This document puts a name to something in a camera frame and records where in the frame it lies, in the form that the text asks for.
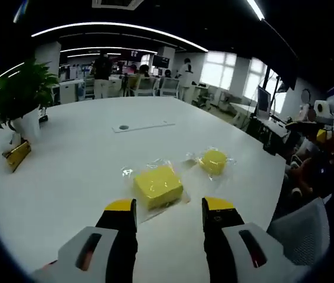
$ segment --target potted plant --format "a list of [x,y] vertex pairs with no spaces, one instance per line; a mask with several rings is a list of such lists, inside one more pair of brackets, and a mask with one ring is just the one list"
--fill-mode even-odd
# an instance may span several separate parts
[[53,103],[51,87],[57,76],[48,72],[47,63],[27,60],[9,77],[0,78],[0,128],[2,123],[23,138],[35,140],[40,135],[38,109]]

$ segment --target white table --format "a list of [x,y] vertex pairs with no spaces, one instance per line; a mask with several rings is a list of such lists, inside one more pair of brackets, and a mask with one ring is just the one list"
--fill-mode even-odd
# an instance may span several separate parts
[[288,131],[285,129],[285,125],[283,123],[280,122],[275,123],[271,120],[266,120],[266,119],[258,119],[258,120],[279,137],[284,138],[287,136]]
[[190,85],[184,94],[184,101],[191,104],[196,101],[201,93],[201,90],[208,90],[208,87],[201,87],[200,85]]
[[[170,97],[82,101],[47,113],[38,144],[15,173],[1,156],[11,131],[0,129],[0,239],[26,272],[55,260],[64,243],[96,224],[106,205],[129,195],[120,175],[123,166],[157,158],[179,161],[208,146],[237,161],[222,196],[246,222],[267,229],[285,162],[212,114]],[[175,125],[125,133],[112,129],[151,120]],[[197,169],[183,179],[189,204],[173,206],[138,226],[133,282],[209,282],[201,198],[216,194],[203,185],[209,183],[207,177],[195,177]]]
[[255,112],[255,107],[253,106],[248,106],[248,105],[243,105],[243,104],[238,104],[238,103],[233,103],[230,102],[231,106],[235,108],[237,112],[240,112],[241,114],[249,117],[252,113]]
[[233,125],[245,131],[250,121],[250,115],[254,113],[255,107],[232,102],[230,104],[237,111],[237,115],[233,118]]
[[[122,81],[120,78],[116,78],[116,77],[109,77],[110,81]],[[60,82],[59,86],[62,85],[69,85],[69,84],[81,84],[84,83],[84,79],[79,78],[79,79],[75,79],[75,80],[68,80],[68,81],[62,81]]]

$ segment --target gray chair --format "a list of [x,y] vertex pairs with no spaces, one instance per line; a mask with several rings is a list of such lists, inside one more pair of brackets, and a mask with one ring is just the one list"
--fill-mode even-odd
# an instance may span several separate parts
[[174,96],[178,98],[178,87],[178,79],[164,77],[161,88],[159,89],[160,96]]
[[154,85],[156,79],[150,77],[139,78],[135,89],[130,89],[134,96],[155,96]]
[[284,247],[284,255],[296,265],[312,266],[328,250],[329,224],[323,200],[273,221],[267,233]]

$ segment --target green leaves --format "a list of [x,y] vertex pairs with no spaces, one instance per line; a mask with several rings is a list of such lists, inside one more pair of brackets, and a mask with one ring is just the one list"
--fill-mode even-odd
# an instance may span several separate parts
[[35,59],[19,66],[11,77],[0,78],[0,128],[22,117],[37,106],[53,104],[51,87],[58,84],[57,76],[48,72],[47,63],[36,64]]

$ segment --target round white table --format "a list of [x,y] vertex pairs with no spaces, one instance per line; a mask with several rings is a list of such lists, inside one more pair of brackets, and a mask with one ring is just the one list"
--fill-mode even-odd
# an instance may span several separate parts
[[[284,160],[238,128],[170,97],[82,101],[47,110],[39,142],[10,173],[2,149],[10,129],[0,129],[0,239],[26,272],[57,258],[58,249],[85,226],[94,226],[110,202],[128,196],[123,166],[158,158],[178,162],[188,152],[217,147],[233,157],[228,190],[245,222],[267,229],[284,175]],[[130,127],[173,126],[115,133]],[[133,282],[209,282],[201,198],[208,178],[184,176],[191,197],[138,226]]]

